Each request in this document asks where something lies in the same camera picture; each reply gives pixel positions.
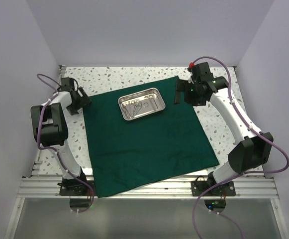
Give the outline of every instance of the white table with spots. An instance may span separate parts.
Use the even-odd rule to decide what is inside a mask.
[[[224,68],[211,68],[211,72],[214,77],[224,76],[227,78]],[[229,72],[232,78],[234,95],[241,107],[245,109],[235,71],[233,68],[229,68]],[[188,79],[190,73],[185,67],[67,67],[64,74],[64,77],[75,78],[88,96],[163,80],[173,76],[179,76],[180,79]],[[224,162],[227,162],[228,153],[235,147],[234,137],[222,116],[211,103],[207,103],[206,106],[202,107],[194,107],[194,110],[217,156],[220,163],[219,167]],[[74,116],[71,116],[68,111],[64,111],[64,115],[69,130],[69,147],[85,174],[92,175],[83,110],[80,109],[79,114]],[[207,168],[187,175],[207,175],[216,168]],[[255,170],[262,171],[263,169],[260,166]],[[48,150],[40,152],[38,163],[34,166],[32,176],[55,176],[61,174],[60,167],[54,156]]]

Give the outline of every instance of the metal tray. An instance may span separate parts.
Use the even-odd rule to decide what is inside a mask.
[[[122,96],[118,103],[125,120],[134,120],[165,109],[165,103],[156,88]]]

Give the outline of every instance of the gray wall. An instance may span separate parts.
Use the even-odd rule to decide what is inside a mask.
[[[58,63],[235,66],[273,0],[27,0]]]
[[[275,0],[237,67],[248,114],[289,154],[289,0]],[[274,150],[265,169],[285,165]],[[275,175],[289,227],[289,169]]]
[[[30,107],[51,93],[38,72],[55,77],[57,65],[26,1],[0,0],[0,239],[37,151]]]

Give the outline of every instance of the purple cable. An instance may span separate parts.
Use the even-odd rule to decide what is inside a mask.
[[[211,56],[202,56],[202,57],[199,57],[197,58],[196,60],[193,61],[193,63],[195,63],[196,61],[198,60],[201,60],[201,59],[211,59],[211,60],[214,60],[216,62],[218,62],[220,65],[222,65],[227,73],[227,76],[228,76],[228,96],[229,96],[229,100],[230,102],[232,103],[232,106],[234,108],[234,110],[236,111],[236,113],[238,114],[238,116],[240,117],[240,119],[242,120],[242,122],[247,126],[247,128],[249,128],[249,130],[254,133],[256,136],[258,136],[259,138],[261,138],[262,140],[264,140],[265,142],[267,142],[268,144],[270,144],[271,146],[275,147],[277,150],[279,150],[286,158],[286,165],[285,167],[283,167],[282,169],[278,169],[278,170],[270,170],[270,171],[248,171],[248,172],[244,172],[244,174],[250,174],[250,173],[280,173],[280,172],[283,172],[285,171],[286,169],[289,168],[289,157],[287,155],[287,153],[281,149],[278,145],[276,145],[275,143],[271,142],[270,140],[266,139],[265,137],[263,137],[262,135],[260,135],[258,132],[256,132],[254,129],[252,129],[250,127],[250,125],[247,123],[247,121],[245,120],[245,118],[242,116],[242,114],[239,112],[238,108],[236,107],[234,101],[233,101],[233,97],[232,97],[232,93],[231,93],[231,77],[230,77],[230,74],[229,74],[229,71],[228,71],[228,68],[226,67],[226,65],[221,62],[220,60],[214,58],[214,57],[211,57]],[[197,233],[197,235],[199,236],[200,239],[202,239],[203,237],[201,236],[201,234],[199,233],[198,231],[198,228],[196,226],[196,221],[195,221],[195,210],[196,210],[196,207],[197,207],[197,204],[199,202],[199,200],[201,199],[202,196],[204,196],[207,192],[213,190],[214,188],[222,185],[222,184],[225,184],[225,183],[228,183],[230,182],[231,180],[233,179],[236,179],[238,177],[240,177],[242,174],[239,174],[239,175],[236,175],[236,176],[232,176],[222,182],[219,182],[215,185],[213,185],[212,187],[208,188],[207,190],[205,190],[204,192],[201,193],[201,195],[197,198],[197,200],[195,201],[195,204],[194,204],[194,207],[193,207],[193,213],[192,213],[192,219],[193,219],[193,226],[194,226],[194,229]],[[240,232],[240,235],[241,235],[241,238],[243,239],[244,238],[244,233],[242,231],[242,229],[240,228],[240,226],[237,224],[236,221],[234,221],[233,219],[231,219],[230,217],[228,217],[227,215],[225,214],[222,214],[220,213],[220,215],[222,217],[225,217],[227,218],[228,220],[230,220],[233,224],[235,224]]]
[[[57,81],[55,81],[54,79],[52,79],[52,78],[49,77],[49,76],[46,76],[46,75],[44,75],[44,74],[37,74],[36,76],[37,76],[37,78],[38,78],[41,82],[45,83],[47,86],[49,86],[49,87],[50,87],[51,89],[53,89],[54,91],[57,91],[57,89],[56,89],[55,87],[53,87],[52,85],[50,85],[48,82],[46,82],[46,81],[44,81],[43,79],[41,79],[41,78],[40,78],[41,76],[48,78],[49,80],[55,82],[58,86],[60,86]]]
[[[41,80],[43,83],[45,83],[46,85],[48,85],[49,87],[51,87],[52,89],[54,89],[52,86],[50,86],[47,82]],[[86,182],[80,180],[79,178],[77,178],[71,171],[69,171],[69,169],[65,166],[65,164],[63,163],[62,159],[61,159],[61,156],[59,154],[59,151],[54,148],[54,147],[41,147],[40,146],[40,136],[41,136],[41,128],[42,128],[42,123],[43,123],[43,118],[44,118],[44,113],[45,113],[45,110],[47,108],[47,106],[49,106],[49,104],[58,96],[58,92],[56,92],[55,95],[53,95],[53,97],[51,97],[48,102],[43,106],[43,108],[41,109],[41,113],[40,113],[40,118],[39,118],[39,123],[38,123],[38,131],[37,131],[37,146],[38,146],[38,149],[40,150],[45,150],[45,149],[51,149],[53,151],[55,151],[57,153],[57,157],[58,157],[58,160],[59,160],[59,163],[60,165],[68,172],[68,174],[70,176],[72,176],[75,180],[77,180],[78,182],[80,182],[81,184],[85,185],[90,191],[91,191],[91,202],[89,203],[88,207],[86,207],[85,209],[83,210],[77,210],[77,212],[79,213],[82,213],[82,212],[85,212],[87,211],[91,205],[93,204],[94,202],[94,190],[93,188]]]

